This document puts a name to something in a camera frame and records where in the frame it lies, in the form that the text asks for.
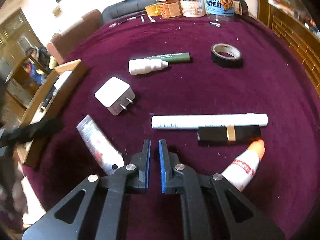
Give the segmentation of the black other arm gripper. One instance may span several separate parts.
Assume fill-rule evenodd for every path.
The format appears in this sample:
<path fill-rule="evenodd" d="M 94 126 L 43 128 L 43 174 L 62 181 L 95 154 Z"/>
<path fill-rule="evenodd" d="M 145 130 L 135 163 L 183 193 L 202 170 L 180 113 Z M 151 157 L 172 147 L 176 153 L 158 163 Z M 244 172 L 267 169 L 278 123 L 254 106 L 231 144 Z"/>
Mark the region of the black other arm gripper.
<path fill-rule="evenodd" d="M 51 136 L 63 128 L 64 123 L 59 118 L 42 118 L 39 122 L 21 126 L 12 131 L 5 129 L 1 135 L 1 147 L 14 146 Z"/>

